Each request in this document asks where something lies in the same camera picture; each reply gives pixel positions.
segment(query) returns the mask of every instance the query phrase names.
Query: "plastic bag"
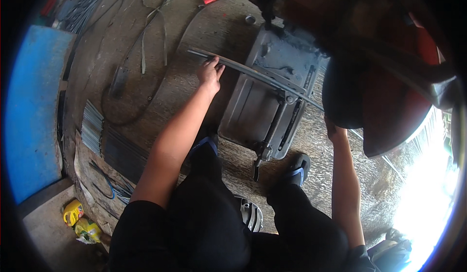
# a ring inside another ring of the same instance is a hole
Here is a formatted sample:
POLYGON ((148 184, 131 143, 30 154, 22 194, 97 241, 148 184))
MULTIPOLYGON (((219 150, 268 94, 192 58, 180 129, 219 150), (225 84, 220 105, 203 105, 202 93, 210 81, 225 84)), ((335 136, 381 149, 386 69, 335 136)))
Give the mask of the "plastic bag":
POLYGON ((78 236, 76 240, 88 245, 100 243, 102 230, 100 230, 94 221, 87 218, 80 218, 78 222, 76 222, 74 229, 78 236))

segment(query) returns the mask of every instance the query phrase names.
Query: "round metal hole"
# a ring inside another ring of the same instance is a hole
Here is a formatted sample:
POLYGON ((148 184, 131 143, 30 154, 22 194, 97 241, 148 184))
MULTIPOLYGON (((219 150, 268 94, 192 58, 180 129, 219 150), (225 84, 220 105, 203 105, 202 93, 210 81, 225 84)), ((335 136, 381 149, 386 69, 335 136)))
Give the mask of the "round metal hole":
POLYGON ((245 18, 245 23, 249 24, 249 25, 252 25, 254 23, 256 23, 256 18, 252 15, 249 15, 245 18))

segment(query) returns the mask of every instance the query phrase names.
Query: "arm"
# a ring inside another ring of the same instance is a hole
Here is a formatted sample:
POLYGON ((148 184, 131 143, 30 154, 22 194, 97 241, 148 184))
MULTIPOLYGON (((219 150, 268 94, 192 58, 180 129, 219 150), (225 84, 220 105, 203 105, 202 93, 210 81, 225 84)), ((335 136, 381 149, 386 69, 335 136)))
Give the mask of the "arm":
POLYGON ((220 89, 219 79, 225 66, 218 65, 218 62, 219 57, 214 57, 199 68, 198 88, 157 136, 130 202, 146 200, 164 209, 167 207, 182 163, 220 89))
POLYGON ((337 127, 327 117, 328 137, 334 145, 332 170, 332 220, 347 234, 349 248, 365 245, 360 221, 360 185, 353 168, 347 129, 337 127))

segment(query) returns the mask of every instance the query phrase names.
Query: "metal base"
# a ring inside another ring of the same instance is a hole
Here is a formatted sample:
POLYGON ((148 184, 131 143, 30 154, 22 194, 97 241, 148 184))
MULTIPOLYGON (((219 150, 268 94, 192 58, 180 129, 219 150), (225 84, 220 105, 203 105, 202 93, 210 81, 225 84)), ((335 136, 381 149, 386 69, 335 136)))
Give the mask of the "metal base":
MULTIPOLYGON (((324 60, 314 41, 309 33, 293 26, 286 25, 283 29, 272 26, 271 30, 262 26, 245 65, 297 91, 302 89, 309 97, 324 60)), ((219 135, 258 153, 276 116, 279 101, 285 100, 288 106, 270 142, 269 156, 284 158, 307 102, 281 96, 280 92, 242 73, 222 118, 219 135)))

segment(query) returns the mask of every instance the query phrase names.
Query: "black pants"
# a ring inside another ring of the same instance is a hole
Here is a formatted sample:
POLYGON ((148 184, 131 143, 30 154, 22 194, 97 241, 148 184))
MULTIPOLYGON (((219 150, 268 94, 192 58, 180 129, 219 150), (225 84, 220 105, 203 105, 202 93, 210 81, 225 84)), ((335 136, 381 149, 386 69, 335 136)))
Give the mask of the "black pants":
POLYGON ((191 172, 168 207, 170 245, 179 263, 195 271, 340 269, 347 237, 299 186, 276 186, 267 198, 279 235, 252 233, 222 182, 222 165, 212 148, 204 144, 190 161, 191 172))

